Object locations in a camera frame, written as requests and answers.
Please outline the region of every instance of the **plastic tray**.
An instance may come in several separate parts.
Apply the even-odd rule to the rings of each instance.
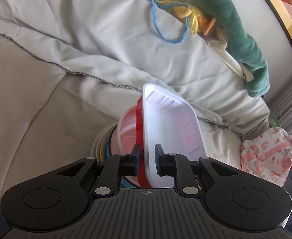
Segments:
[[[145,173],[153,188],[174,187],[174,179],[157,175],[155,145],[161,144],[164,152],[185,155],[198,161],[206,156],[206,147],[197,116],[183,98],[147,83],[142,91],[142,116]]]

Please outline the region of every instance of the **white wall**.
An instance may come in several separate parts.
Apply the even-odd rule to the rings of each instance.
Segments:
[[[292,48],[265,0],[233,0],[233,3],[246,32],[255,38],[267,59],[270,91],[265,101],[271,102],[292,79]]]

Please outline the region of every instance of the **green crocodile plush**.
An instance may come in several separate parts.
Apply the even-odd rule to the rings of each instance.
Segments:
[[[254,76],[254,80],[246,82],[249,96],[265,94],[270,88],[267,61],[254,38],[245,32],[232,0],[191,0],[191,3],[216,18],[228,30],[227,51],[244,63]]]

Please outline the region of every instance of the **metal screw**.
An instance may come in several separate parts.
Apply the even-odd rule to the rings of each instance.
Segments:
[[[199,190],[195,187],[186,187],[183,189],[183,192],[188,195],[195,195],[199,192]]]
[[[99,195],[106,195],[110,192],[111,190],[108,187],[99,187],[95,190],[95,193]]]

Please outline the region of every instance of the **baby clothes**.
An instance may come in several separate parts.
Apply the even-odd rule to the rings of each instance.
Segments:
[[[241,145],[241,169],[283,186],[292,166],[292,136],[273,127]]]

